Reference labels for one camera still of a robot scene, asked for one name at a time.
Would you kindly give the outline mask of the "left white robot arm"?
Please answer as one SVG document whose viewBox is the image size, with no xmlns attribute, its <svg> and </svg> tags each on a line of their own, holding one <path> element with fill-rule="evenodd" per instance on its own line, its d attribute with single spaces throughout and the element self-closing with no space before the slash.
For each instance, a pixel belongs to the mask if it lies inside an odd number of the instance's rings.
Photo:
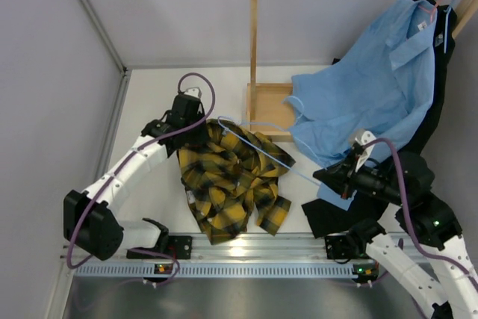
<svg viewBox="0 0 478 319">
<path fill-rule="evenodd" d="M 155 220 L 119 221 L 117 215 L 135 186 L 176 150 L 202 143 L 208 133 L 199 89 L 176 95 L 165 118 L 153 120 L 141 131 L 132 148 L 99 180 L 81 192 L 70 191 L 63 200 L 63 236 L 99 260 L 118 250 L 141 248 L 152 258 L 169 249 L 169 231 Z"/>
</svg>

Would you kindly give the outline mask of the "light blue wire hanger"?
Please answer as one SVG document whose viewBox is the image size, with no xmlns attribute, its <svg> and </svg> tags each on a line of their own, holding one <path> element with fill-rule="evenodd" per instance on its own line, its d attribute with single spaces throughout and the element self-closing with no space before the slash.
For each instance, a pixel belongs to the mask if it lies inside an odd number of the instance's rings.
<svg viewBox="0 0 478 319">
<path fill-rule="evenodd" d="M 271 155 L 269 152 L 265 151 L 263 146 L 256 146 L 255 143 L 249 141 L 247 137 L 240 136 L 236 131 L 233 130 L 233 128 L 241 128 L 243 125 L 250 125 L 250 124 L 257 124 L 257 122 L 245 122 L 245 123 L 236 123 L 235 120 L 231 117 L 227 116 L 222 116 L 219 115 L 217 117 L 217 123 L 221 128 L 223 128 L 223 131 L 225 133 L 231 133 L 233 134 L 236 138 L 244 142 L 245 144 L 251 146 L 253 149 L 256 151 L 262 153 L 266 157 L 268 157 L 270 160 L 275 161 L 277 164 L 283 166 L 284 168 L 288 169 L 291 173 L 294 173 L 295 175 L 305 179 L 306 181 L 312 183 L 313 185 L 320 187 L 320 182 L 317 180 L 314 180 L 312 177 L 307 176 L 303 173 L 301 173 L 299 170 L 294 169 L 292 166 L 289 166 L 285 162 L 279 160 L 278 158 L 274 157 Z"/>
</svg>

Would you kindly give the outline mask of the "yellow black plaid shirt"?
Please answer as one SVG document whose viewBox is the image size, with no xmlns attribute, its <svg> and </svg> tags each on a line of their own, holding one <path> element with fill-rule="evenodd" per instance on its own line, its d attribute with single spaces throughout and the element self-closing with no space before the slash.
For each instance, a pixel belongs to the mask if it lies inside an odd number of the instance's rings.
<svg viewBox="0 0 478 319">
<path fill-rule="evenodd" d="M 279 179 L 288 169 L 270 160 L 231 133 L 216 119 L 208 120 L 208 141 L 177 152 L 188 207 L 210 244 L 218 245 L 247 231 L 250 217 L 269 235 L 276 235 L 291 209 L 279 193 Z M 294 158 L 269 137 L 233 128 L 256 146 L 289 166 Z"/>
</svg>

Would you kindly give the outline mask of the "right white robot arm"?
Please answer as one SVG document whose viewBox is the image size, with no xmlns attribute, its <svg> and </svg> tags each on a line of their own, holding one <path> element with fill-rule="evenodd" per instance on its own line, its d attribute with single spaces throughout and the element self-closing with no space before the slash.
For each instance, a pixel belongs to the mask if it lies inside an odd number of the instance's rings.
<svg viewBox="0 0 478 319">
<path fill-rule="evenodd" d="M 468 256 L 462 227 L 450 206 L 432 191 L 435 175 L 426 161 L 410 152 L 398 154 L 400 166 L 356 169 L 357 160 L 345 160 L 314 172 L 313 177 L 344 198 L 353 193 L 399 206 L 395 220 L 415 249 L 430 263 L 428 275 L 398 244 L 387 229 L 367 218 L 341 237 L 350 257 L 377 262 L 408 292 L 425 318 L 476 318 L 477 271 Z"/>
</svg>

